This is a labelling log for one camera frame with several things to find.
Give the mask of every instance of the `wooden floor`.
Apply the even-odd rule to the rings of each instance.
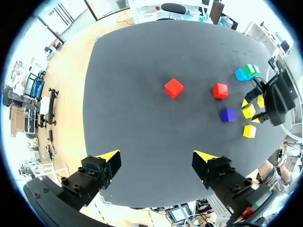
[[[86,71],[96,37],[133,24],[130,10],[122,11],[94,22],[69,39],[49,62],[45,75],[42,96],[49,96],[48,88],[59,90],[54,104],[56,126],[39,128],[38,139],[40,157],[46,158],[45,147],[48,143],[48,131],[53,130],[55,170],[68,167],[72,174],[77,171],[80,161],[87,156],[84,141],[82,104]],[[99,195],[82,213],[113,226],[130,227],[131,224],[145,224],[150,227],[171,226],[165,215],[152,211],[134,210],[121,206],[98,205]]]

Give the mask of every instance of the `person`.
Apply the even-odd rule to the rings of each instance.
[[[296,181],[293,180],[293,174],[285,167],[286,160],[287,155],[283,155],[279,161],[281,176],[274,165],[268,160],[258,168],[257,180],[269,186],[272,191],[277,192],[276,198],[263,213],[265,222],[262,226],[267,226],[276,217],[278,212],[284,207],[296,185]]]
[[[274,165],[266,160],[258,168],[257,180],[260,183],[266,184],[271,190],[277,192],[278,194],[290,194],[293,188],[291,187],[291,183],[293,182],[293,174],[285,167],[286,160],[287,155],[283,155],[279,161],[281,176],[278,174],[278,171]]]

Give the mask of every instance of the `black table surface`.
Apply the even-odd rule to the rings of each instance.
[[[88,155],[121,151],[122,166],[101,191],[105,200],[163,207],[212,194],[191,167],[194,150],[225,155],[243,175],[259,167],[285,134],[269,121],[244,118],[241,104],[253,85],[234,72],[256,64],[265,77],[269,58],[248,36],[192,21],[144,23],[99,38],[86,75],[83,123]],[[164,92],[172,78],[184,86],[175,100]],[[213,98],[215,83],[228,86],[227,98]],[[222,123],[224,108],[236,108],[238,120]],[[242,135],[248,124],[257,127],[254,139]]]

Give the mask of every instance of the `blue cube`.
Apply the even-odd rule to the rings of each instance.
[[[237,111],[235,108],[228,108],[221,111],[222,122],[232,122],[237,120]]]
[[[244,81],[244,80],[252,80],[254,79],[253,76],[246,76],[245,72],[242,69],[238,69],[235,71],[235,77],[238,81]]]

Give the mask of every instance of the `red cube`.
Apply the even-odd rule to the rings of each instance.
[[[177,97],[183,90],[182,84],[180,84],[176,79],[172,79],[164,86],[164,91],[174,99]]]
[[[228,90],[226,84],[216,83],[213,86],[213,95],[215,98],[225,98],[228,96]]]

